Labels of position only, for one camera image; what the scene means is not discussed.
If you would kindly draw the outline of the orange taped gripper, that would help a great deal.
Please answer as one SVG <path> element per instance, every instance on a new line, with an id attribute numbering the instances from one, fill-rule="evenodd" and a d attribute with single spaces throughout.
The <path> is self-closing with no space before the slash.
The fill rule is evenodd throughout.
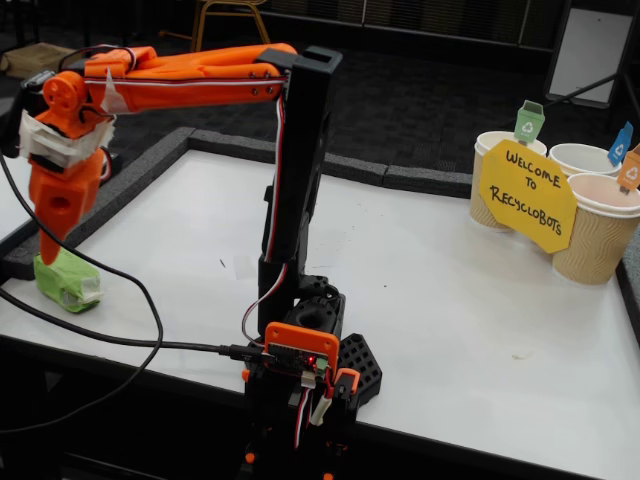
<path id="1" fill-rule="evenodd" d="M 29 158 L 29 195 L 35 214 L 59 240 L 69 233 L 96 201 L 106 147 L 114 136 L 115 118 L 99 122 L 78 139 L 64 137 L 23 110 L 19 125 L 19 156 Z"/>

